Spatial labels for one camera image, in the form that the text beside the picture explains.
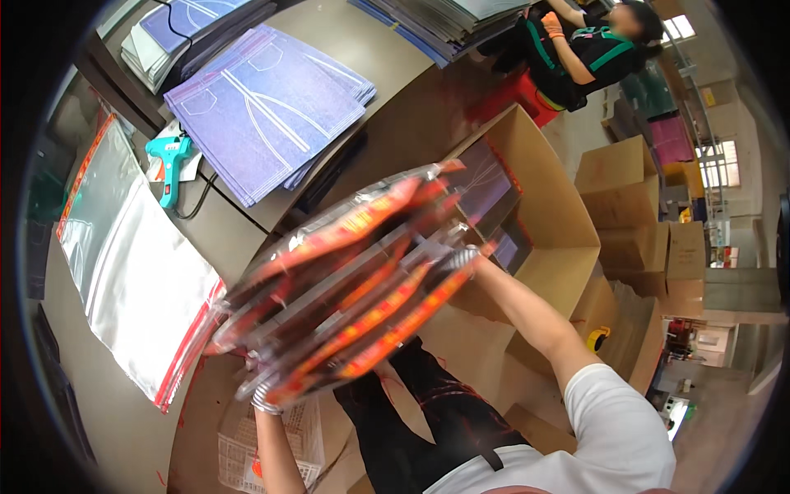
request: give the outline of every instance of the white shirt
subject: white shirt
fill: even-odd
[[[565,407],[578,446],[575,454],[543,456],[526,445],[495,451],[495,472],[482,456],[439,479],[424,494],[480,494],[524,485],[551,494],[635,494],[669,488],[675,453],[658,412],[606,364],[590,364],[565,389]]]

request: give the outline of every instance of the orange glove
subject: orange glove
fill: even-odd
[[[565,37],[565,33],[562,32],[562,26],[559,23],[559,19],[557,18],[556,13],[553,12],[547,13],[540,21],[544,23],[544,28],[546,28],[548,37],[550,38],[556,38],[558,36],[561,36],[563,38]]]

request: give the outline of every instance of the white sleeve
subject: white sleeve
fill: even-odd
[[[590,364],[565,389],[574,457],[645,488],[668,488],[675,452],[658,412],[606,364]]]

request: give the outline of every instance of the yellow tape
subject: yellow tape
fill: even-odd
[[[598,353],[598,350],[600,350],[600,345],[598,345],[598,348],[596,348],[596,343],[598,342],[598,338],[603,337],[603,339],[600,341],[601,344],[603,344],[604,340],[606,340],[606,338],[609,338],[610,333],[611,330],[606,326],[601,326],[597,330],[594,330],[587,337],[587,348],[589,348],[590,351],[592,351],[593,353]]]

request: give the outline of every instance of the white glove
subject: white glove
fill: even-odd
[[[282,415],[283,409],[277,405],[272,405],[271,403],[267,403],[264,400],[266,396],[266,391],[268,391],[264,386],[259,386],[255,389],[255,393],[252,395],[252,406],[261,410],[263,413],[268,413],[269,415]]]

